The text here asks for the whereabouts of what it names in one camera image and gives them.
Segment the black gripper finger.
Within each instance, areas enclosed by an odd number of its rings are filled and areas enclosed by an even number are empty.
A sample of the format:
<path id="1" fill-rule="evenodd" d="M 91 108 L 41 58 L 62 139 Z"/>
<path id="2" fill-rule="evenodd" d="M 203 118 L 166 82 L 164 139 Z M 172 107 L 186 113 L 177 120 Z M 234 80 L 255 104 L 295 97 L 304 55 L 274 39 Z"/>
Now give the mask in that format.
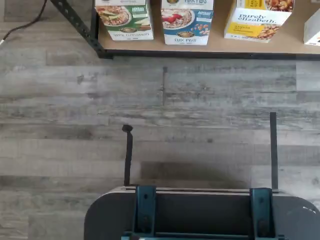
<path id="1" fill-rule="evenodd" d="M 126 133 L 126 155 L 124 162 L 124 186 L 130 185 L 131 162 L 133 153 L 133 127 L 124 124 L 122 131 Z M 139 237 L 155 236 L 156 187 L 138 185 L 135 187 L 135 205 L 132 234 Z"/>
<path id="2" fill-rule="evenodd" d="M 251 188 L 250 215 L 253 238 L 276 238 L 276 224 L 273 209 L 273 190 L 278 189 L 278 143 L 277 113 L 269 114 L 271 188 Z"/>

